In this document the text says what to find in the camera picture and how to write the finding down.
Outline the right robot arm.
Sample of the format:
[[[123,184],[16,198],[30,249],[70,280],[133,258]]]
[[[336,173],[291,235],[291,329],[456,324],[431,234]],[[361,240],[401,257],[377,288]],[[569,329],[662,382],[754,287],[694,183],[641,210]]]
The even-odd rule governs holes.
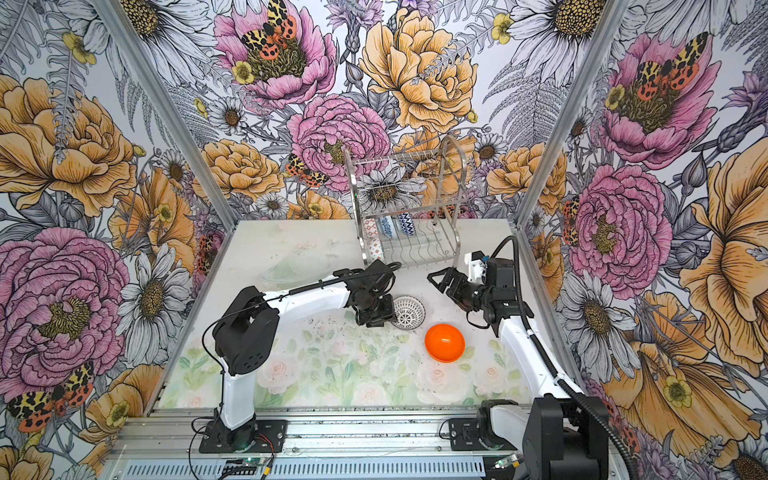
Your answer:
[[[481,438],[508,443],[523,456],[531,479],[605,479],[610,473],[608,414],[584,395],[542,341],[523,299],[512,260],[470,257],[468,270],[446,267],[427,279],[465,313],[479,312],[519,362],[530,407],[489,400],[480,409]]]

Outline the white black lattice bowl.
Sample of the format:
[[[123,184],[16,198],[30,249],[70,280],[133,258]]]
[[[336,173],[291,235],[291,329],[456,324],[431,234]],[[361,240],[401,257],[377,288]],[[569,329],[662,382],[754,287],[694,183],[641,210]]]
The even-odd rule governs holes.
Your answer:
[[[398,296],[393,300],[394,319],[391,321],[395,328],[411,331],[423,325],[426,319],[426,309],[423,303],[408,295]]]

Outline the dark blue patterned bowl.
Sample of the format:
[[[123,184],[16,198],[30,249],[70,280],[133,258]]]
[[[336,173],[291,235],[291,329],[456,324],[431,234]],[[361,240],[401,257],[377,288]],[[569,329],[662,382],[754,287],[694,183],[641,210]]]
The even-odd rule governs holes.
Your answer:
[[[366,218],[363,221],[364,232],[371,241],[379,241],[380,234],[377,226],[377,221],[374,218]]]

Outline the silver wire dish rack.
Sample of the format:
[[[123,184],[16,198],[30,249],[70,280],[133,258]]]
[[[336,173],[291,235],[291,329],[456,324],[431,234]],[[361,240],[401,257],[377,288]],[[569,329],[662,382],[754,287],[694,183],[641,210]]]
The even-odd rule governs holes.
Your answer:
[[[341,149],[346,170],[356,236],[365,266],[372,261],[363,221],[390,216],[396,239],[379,229],[384,263],[401,267],[456,266],[461,253],[457,222],[465,201],[472,154],[453,135],[415,141],[387,155],[355,158]],[[398,215],[412,215],[416,235],[406,236]]]

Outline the orange plastic bowl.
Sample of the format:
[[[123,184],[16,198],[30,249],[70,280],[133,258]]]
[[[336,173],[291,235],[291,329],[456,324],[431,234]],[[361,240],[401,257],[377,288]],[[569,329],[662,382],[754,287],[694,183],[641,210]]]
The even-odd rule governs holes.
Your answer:
[[[424,345],[428,355],[441,363],[458,361],[466,349],[466,341],[461,331],[445,323],[429,328],[425,334]]]

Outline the green patterned bowl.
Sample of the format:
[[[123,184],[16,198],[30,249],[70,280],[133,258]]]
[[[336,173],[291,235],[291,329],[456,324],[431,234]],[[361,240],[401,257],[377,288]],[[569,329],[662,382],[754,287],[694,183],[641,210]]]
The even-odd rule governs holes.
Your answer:
[[[367,251],[369,254],[369,257],[372,261],[375,260],[384,260],[384,253],[382,248],[382,243],[379,238],[370,238],[368,240],[368,246]]]

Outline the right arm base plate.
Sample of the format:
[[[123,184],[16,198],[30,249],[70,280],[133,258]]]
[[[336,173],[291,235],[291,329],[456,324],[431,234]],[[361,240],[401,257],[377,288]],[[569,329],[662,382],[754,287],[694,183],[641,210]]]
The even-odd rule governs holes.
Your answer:
[[[477,418],[449,419],[448,439],[452,451],[491,451],[500,447],[491,438],[487,422]]]

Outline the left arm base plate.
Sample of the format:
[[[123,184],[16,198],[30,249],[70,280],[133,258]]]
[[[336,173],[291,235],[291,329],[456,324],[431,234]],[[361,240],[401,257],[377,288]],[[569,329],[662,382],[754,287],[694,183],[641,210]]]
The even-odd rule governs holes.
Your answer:
[[[251,419],[230,430],[221,419],[210,421],[199,446],[202,454],[280,453],[283,451],[286,420]]]

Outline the blue floral bowl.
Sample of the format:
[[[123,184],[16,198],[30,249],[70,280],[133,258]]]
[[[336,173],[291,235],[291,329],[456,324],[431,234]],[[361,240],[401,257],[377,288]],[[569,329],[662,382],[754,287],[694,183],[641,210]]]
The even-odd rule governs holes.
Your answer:
[[[378,219],[380,232],[388,239],[397,238],[397,230],[390,216],[383,216]]]

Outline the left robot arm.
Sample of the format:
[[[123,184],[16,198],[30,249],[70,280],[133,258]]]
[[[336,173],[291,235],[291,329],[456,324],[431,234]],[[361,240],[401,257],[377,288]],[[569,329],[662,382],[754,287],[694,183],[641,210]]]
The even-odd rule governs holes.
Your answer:
[[[350,309],[357,325],[378,328],[396,319],[390,294],[399,262],[374,261],[364,269],[340,269],[314,283],[262,292],[243,288],[212,325],[216,361],[222,367],[222,395],[201,440],[202,453],[245,452],[263,431],[254,392],[257,371],[267,362],[281,327],[316,314]]]

